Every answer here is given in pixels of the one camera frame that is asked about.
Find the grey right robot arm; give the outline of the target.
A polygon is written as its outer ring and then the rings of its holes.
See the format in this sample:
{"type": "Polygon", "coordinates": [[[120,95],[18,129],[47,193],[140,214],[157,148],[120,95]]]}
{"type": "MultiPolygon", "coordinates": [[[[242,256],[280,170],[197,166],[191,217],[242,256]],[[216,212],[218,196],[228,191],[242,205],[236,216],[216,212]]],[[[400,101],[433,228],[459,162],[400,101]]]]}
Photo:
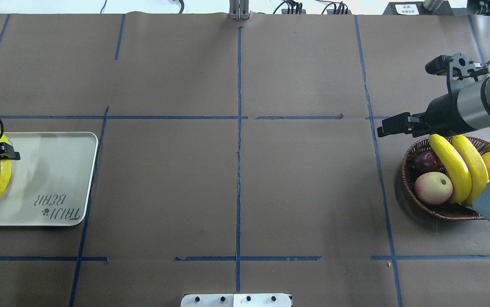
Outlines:
{"type": "Polygon", "coordinates": [[[490,128],[490,76],[479,81],[450,76],[448,81],[448,94],[431,101],[426,111],[385,119],[377,135],[428,136],[444,173],[421,173],[414,182],[414,197],[428,205],[465,205],[490,222],[490,177],[482,155],[466,136],[490,128]]]}

